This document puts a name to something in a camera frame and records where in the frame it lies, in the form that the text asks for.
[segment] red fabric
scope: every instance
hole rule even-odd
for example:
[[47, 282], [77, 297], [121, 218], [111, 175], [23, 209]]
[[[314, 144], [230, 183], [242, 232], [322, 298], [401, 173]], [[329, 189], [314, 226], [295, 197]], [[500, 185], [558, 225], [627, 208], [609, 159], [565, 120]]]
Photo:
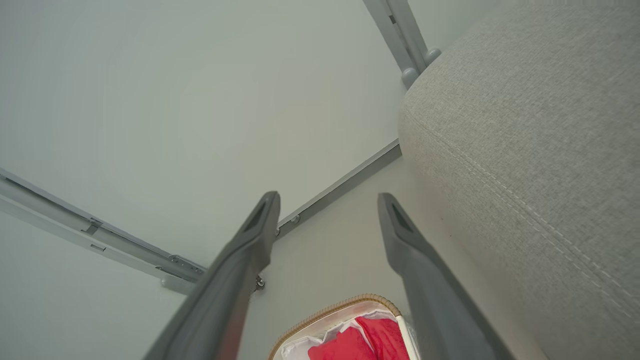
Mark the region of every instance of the red fabric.
[[409, 360], [400, 327], [391, 319], [356, 318], [378, 360]]
[[311, 360], [378, 360], [360, 331], [350, 327], [337, 337], [307, 352]]

